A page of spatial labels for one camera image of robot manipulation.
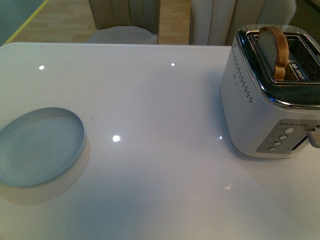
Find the wall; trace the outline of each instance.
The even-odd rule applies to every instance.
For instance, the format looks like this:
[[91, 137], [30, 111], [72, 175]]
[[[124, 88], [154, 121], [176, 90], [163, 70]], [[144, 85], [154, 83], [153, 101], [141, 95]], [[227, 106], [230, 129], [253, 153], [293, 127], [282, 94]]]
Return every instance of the wall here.
[[308, 0], [296, 0], [296, 12], [290, 25], [306, 31], [320, 44], [320, 7]]

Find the yellow line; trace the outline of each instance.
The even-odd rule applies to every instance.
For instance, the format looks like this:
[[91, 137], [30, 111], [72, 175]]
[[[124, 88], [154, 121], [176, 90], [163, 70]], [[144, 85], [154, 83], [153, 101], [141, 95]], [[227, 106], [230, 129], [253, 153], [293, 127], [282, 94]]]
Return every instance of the yellow line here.
[[40, 10], [49, 2], [49, 0], [44, 0], [44, 2], [32, 13], [32, 15], [4, 42], [3, 45], [10, 43], [21, 31], [27, 26], [27, 24], [40, 12]]

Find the chair back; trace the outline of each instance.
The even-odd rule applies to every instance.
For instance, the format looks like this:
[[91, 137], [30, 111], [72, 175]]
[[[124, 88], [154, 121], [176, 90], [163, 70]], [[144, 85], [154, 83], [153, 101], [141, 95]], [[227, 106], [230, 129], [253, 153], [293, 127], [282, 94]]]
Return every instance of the chair back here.
[[191, 5], [193, 45], [231, 45], [238, 28], [249, 24], [287, 25], [297, 8], [295, 0], [205, 0], [211, 9], [210, 17], [207, 14], [204, 19], [197, 15], [201, 12], [201, 6], [196, 6], [199, 1], [192, 0]]
[[135, 26], [159, 34], [160, 0], [89, 0], [95, 28]]

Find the toaster lever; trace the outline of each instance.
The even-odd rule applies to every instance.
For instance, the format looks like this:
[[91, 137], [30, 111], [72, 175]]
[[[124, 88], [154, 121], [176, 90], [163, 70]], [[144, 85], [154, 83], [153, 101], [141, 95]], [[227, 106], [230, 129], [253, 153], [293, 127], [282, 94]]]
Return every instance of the toaster lever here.
[[308, 132], [306, 136], [313, 147], [320, 149], [320, 130], [318, 127], [315, 127], [313, 131]]

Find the bread crust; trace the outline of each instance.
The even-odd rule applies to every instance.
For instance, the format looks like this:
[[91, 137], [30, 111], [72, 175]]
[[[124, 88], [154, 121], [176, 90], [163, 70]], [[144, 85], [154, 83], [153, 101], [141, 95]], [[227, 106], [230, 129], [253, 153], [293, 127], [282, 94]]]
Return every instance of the bread crust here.
[[262, 27], [259, 31], [259, 36], [263, 33], [271, 32], [274, 36], [275, 45], [277, 47], [277, 59], [274, 68], [274, 79], [282, 81], [285, 77], [285, 68], [289, 60], [289, 45], [285, 34], [275, 26], [265, 26]]

